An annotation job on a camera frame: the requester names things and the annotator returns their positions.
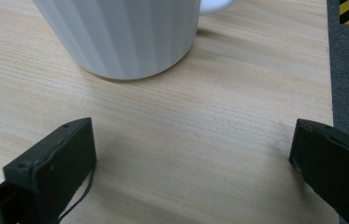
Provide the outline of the white ribbed mug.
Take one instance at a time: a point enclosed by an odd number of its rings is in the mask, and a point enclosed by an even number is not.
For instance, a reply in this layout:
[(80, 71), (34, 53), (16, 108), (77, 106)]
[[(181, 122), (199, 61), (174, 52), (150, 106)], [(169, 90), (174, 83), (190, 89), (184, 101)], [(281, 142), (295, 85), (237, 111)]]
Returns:
[(235, 0), (33, 0), (71, 58), (100, 77), (151, 77), (190, 50), (202, 15)]

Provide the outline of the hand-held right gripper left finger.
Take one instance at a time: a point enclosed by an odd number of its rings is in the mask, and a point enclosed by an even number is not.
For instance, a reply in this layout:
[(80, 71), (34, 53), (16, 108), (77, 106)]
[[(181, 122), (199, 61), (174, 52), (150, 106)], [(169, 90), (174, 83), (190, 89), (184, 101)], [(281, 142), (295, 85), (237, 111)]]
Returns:
[(3, 168), (5, 223), (59, 224), (96, 162), (91, 119), (60, 126)]

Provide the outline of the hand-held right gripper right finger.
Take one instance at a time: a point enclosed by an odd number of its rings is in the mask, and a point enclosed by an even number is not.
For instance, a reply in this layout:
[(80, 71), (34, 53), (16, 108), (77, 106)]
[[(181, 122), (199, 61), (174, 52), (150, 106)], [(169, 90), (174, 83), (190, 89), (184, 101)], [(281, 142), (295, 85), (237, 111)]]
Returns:
[(289, 162), (349, 224), (349, 135), (323, 123), (298, 119)]

